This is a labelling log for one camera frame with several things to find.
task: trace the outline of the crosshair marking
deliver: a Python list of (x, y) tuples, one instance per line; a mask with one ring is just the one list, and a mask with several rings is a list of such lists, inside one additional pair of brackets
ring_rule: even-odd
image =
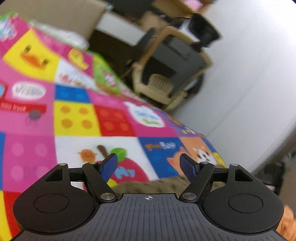
[(144, 197), (146, 200), (148, 200), (148, 201), (150, 201), (150, 200), (152, 200), (152, 198), (154, 198), (154, 197), (151, 197), (151, 196), (147, 196), (147, 197)]

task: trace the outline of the yellow tile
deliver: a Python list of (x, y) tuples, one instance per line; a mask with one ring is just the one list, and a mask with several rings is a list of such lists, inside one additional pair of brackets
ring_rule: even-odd
[(11, 239), (12, 236), (7, 222), (3, 191), (0, 191), (0, 240), (9, 241)]
[(216, 161), (218, 162), (219, 165), (225, 166), (224, 161), (222, 160), (222, 158), (220, 157), (220, 155), (217, 152), (213, 152), (212, 155), (215, 157)]
[(53, 82), (60, 56), (44, 45), (34, 30), (30, 29), (8, 50), (3, 59), (28, 77)]
[(56, 136), (101, 136), (94, 106), (55, 101), (54, 132)]

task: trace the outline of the blue tile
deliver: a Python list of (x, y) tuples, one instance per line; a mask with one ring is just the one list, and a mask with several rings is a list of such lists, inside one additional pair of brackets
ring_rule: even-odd
[(5, 86), (3, 86), (2, 84), (0, 84), (0, 98), (2, 98), (3, 94), (5, 91)]
[(4, 153), (4, 144), (5, 144), (5, 133), (0, 132), (0, 190), (2, 189), (2, 166), (3, 166), (3, 153)]
[(81, 103), (90, 103), (89, 96), (85, 89), (67, 87), (62, 85), (56, 85), (55, 99)]
[(146, 156), (159, 178), (179, 175), (173, 166), (180, 166), (180, 150), (184, 148), (177, 137), (138, 137)]

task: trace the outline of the blanket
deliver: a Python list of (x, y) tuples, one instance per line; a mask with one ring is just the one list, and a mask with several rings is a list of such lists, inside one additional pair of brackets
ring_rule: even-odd
[(140, 99), (100, 55), (0, 16), (0, 240), (20, 231), (15, 199), (50, 169), (111, 153), (111, 187), (182, 175), (182, 153), (224, 165), (203, 135)]

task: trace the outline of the orange fabric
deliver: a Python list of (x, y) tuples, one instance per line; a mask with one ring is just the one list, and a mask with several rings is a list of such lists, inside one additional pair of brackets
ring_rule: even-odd
[(296, 241), (296, 220), (289, 206), (284, 207), (284, 214), (276, 231), (288, 241)]

